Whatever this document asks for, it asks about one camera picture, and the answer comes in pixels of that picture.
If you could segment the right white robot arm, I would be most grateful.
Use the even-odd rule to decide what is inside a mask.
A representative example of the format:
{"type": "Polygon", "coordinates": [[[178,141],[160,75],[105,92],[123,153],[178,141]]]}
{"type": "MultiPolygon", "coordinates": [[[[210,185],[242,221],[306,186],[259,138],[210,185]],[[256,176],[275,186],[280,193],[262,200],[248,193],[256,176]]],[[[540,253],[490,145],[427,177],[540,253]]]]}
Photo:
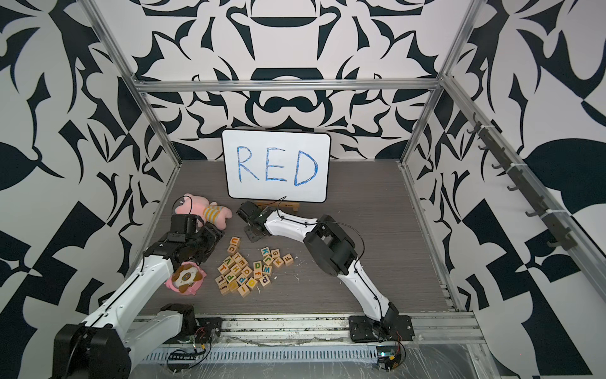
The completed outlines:
{"type": "Polygon", "coordinates": [[[275,207],[253,202],[240,205],[237,215],[246,223],[251,242],[264,237],[289,238],[305,245],[317,266],[338,278],[358,300],[364,314],[348,317],[350,339],[355,343],[412,341],[412,320],[382,295],[361,264],[355,242],[331,216],[306,219],[275,207]]]}

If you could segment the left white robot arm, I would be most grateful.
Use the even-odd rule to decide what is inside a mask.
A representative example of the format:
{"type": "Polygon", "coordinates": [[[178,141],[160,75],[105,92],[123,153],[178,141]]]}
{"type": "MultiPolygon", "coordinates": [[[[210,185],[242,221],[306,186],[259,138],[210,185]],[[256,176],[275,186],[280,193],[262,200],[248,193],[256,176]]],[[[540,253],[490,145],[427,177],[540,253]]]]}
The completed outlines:
{"type": "Polygon", "coordinates": [[[216,225],[192,214],[173,215],[170,230],[109,300],[77,325],[55,336],[53,378],[128,378],[161,344],[199,329],[193,306],[169,304],[142,326],[131,325],[159,287],[194,294],[205,279],[206,262],[224,236],[216,225]]]}

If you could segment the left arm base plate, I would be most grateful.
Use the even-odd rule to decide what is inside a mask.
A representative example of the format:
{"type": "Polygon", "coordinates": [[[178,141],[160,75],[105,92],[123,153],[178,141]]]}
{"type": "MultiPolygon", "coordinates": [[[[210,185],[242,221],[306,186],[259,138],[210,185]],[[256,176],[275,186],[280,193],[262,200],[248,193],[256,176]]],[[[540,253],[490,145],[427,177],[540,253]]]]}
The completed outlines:
{"type": "Polygon", "coordinates": [[[196,317],[194,329],[181,331],[164,344],[206,344],[221,336],[222,325],[222,317],[196,317]]]}

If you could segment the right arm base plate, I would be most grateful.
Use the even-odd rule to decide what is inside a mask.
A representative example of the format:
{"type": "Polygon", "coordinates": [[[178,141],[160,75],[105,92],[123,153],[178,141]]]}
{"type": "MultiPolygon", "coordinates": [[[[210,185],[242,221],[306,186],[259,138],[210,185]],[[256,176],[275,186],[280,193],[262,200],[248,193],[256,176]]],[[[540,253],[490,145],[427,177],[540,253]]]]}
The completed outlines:
{"type": "Polygon", "coordinates": [[[413,329],[411,317],[400,315],[382,325],[366,316],[348,317],[350,339],[357,344],[379,343],[385,341],[410,342],[416,334],[413,329]]]}

